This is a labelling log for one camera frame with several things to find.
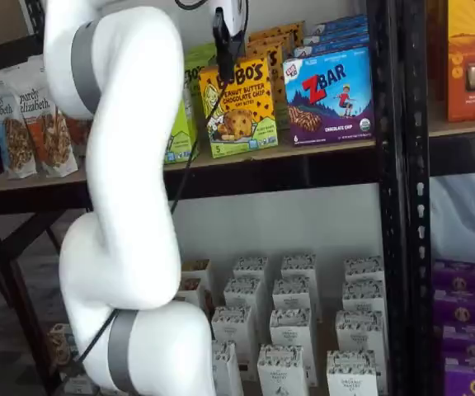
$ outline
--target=snack bag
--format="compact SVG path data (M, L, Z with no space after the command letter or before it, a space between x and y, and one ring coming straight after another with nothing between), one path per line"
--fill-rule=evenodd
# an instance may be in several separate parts
M12 70L7 69L7 73L12 73ZM16 98L0 79L0 151L9 179L36 174L33 148Z
M38 159L49 177L65 177L78 170L65 117L47 88L41 59L30 59L14 73L0 73L19 101Z

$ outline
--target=snack box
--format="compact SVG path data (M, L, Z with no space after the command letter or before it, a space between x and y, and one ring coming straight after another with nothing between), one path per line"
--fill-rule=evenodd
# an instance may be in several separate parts
M369 139L374 130L367 47L284 62L295 145Z
M284 276L274 282L272 300L275 309L309 308L313 318L316 313L311 302L309 278L301 275Z
M475 263L435 260L432 266L432 285L441 290L475 293Z
M67 369L78 358L78 348L74 341L73 331L68 324L55 324L47 335L49 346L55 356L55 364L60 371ZM66 374L60 374L62 380ZM63 387L66 394L95 394L98 390L88 375L75 375Z
M356 35L345 40L329 41L326 43L310 44L294 49L295 58L305 58L311 55L323 54L332 50L344 50L358 45L367 45L369 43L369 35Z
M212 318L214 337L236 344L237 363L242 380L257 381L258 341L252 308L216 307Z
M181 278L199 278L200 285L205 289L205 306L214 313L215 302L219 300L215 293L214 268L209 259L190 260L182 263Z
M367 35L367 34L368 34L368 26L360 25L352 29L344 29L341 31L329 31L327 33L323 33L322 35L308 35L303 38L302 44L310 45L310 44L328 43L328 42L337 41L337 40L346 40L350 37L357 36L357 35Z
M384 283L381 280L345 282L342 287L342 305L345 311L379 311L383 314L384 350L388 359L388 318Z
M208 117L224 84L217 66L204 68L200 77L205 116ZM278 145L267 57L237 62L234 79L209 121L208 133L214 158Z
M448 0L448 117L475 120L475 1Z
M212 371L217 396L243 396L235 343L212 341Z
M327 386L335 396L378 396L372 351L328 351Z
M475 359L445 357L444 394L446 396L475 396Z
M383 313L338 311L336 338L341 351L373 351L379 394L388 394L388 369L384 349Z
M261 45L261 41L252 41L247 44L247 56L266 56L270 61L270 71L272 74L272 87L276 123L278 130L289 128L289 115L287 113L287 98L285 97L284 81L284 60L285 50L282 41L275 41L272 44Z
M270 315L272 343L303 348L303 365L308 386L318 386L317 334L311 309L275 309Z
M188 161L190 155L192 155L192 159L197 157L199 155L199 144L193 150L196 140L197 125L195 124L190 91L185 87L182 102L179 105L179 111L166 147L164 163L183 163Z
M475 326L459 323L443 326L443 351L461 353L475 357Z
M322 35L330 31L338 31L342 29L350 29L358 25L367 25L368 17L364 14L359 14L355 16L346 16L344 18L339 18L334 21L318 23L314 25L309 33L311 35Z
M256 276L236 276L228 280L224 299L229 307L249 306L260 342L270 342L269 302L265 282Z
M283 35L291 33L296 45L302 44L303 39L303 21L289 23L288 25L276 26L263 31L256 31L248 36L249 41L272 37L274 35Z
M434 290L434 323L475 324L475 294L467 291Z
M262 345L257 361L263 396L308 396L301 346Z
M322 322L322 301L318 292L317 282L317 256L316 254L294 254L284 256L281 259L281 275L300 275L309 278L309 293L313 304L313 312L317 315L317 320Z

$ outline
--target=bobo's oat bites box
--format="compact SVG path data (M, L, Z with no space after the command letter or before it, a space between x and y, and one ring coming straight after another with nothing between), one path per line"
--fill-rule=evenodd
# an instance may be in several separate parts
M272 76L272 88L278 130L289 128L289 115L287 113L287 98L285 97L284 81L284 48L281 41L275 41L269 45L259 45L260 41L247 44L247 56L265 56L270 62Z
M475 263L435 260L432 266L432 284L436 289L475 293Z
M217 66L200 73L205 115L224 87ZM234 78L208 123L212 156L220 158L278 145L275 108L267 57L241 60Z
M448 117L475 119L475 1L448 0Z
M367 47L284 62L294 144L337 143L373 135Z

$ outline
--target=purple product package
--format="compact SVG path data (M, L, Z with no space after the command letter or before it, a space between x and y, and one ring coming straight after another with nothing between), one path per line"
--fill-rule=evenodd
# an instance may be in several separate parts
M443 351L475 357L475 326L456 323L443 327Z
M467 291L434 291L434 324L475 324L475 294Z
M475 396L475 358L445 357L444 394L445 396Z
M432 266L432 284L435 289L475 293L475 263L435 260Z

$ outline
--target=white robotic arm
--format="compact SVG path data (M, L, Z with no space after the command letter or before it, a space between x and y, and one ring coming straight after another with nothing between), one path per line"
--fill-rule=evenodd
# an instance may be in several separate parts
M211 0L210 9L221 15L221 2L241 1ZM181 39L156 8L101 17L99 7L109 2L47 5L44 56L53 98L74 118L94 114L86 165L95 211L63 241L63 300L80 351L120 309L84 361L100 386L213 396L208 321L193 305L171 302L181 264L162 164L183 89Z

